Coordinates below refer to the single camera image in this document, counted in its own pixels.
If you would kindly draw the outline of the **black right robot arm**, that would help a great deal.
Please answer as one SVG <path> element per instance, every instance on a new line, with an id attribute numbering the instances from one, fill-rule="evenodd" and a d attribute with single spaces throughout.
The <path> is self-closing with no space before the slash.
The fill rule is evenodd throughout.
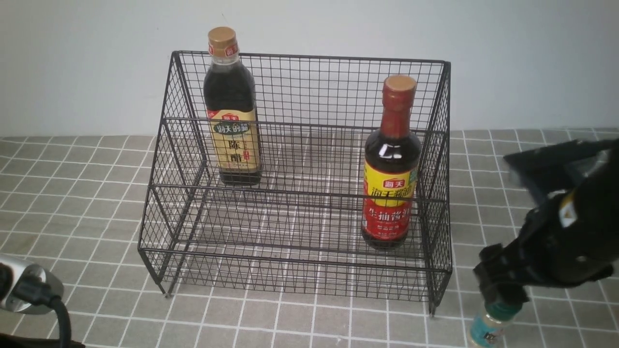
<path id="1" fill-rule="evenodd" d="M 569 289 L 611 276 L 619 251 L 618 141 L 574 140 L 503 157 L 536 206 L 517 238 L 474 267 L 487 304 L 528 302 L 526 287 Z"/>

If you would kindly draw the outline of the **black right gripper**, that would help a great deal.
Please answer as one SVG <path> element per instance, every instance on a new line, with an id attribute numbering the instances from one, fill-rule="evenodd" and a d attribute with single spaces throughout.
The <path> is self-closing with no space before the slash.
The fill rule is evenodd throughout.
<path id="1" fill-rule="evenodd" d="M 615 269 L 615 203 L 560 194 L 529 211 L 508 245 L 487 246 L 474 267 L 487 304 L 528 302 L 525 287 L 570 289 Z"/>

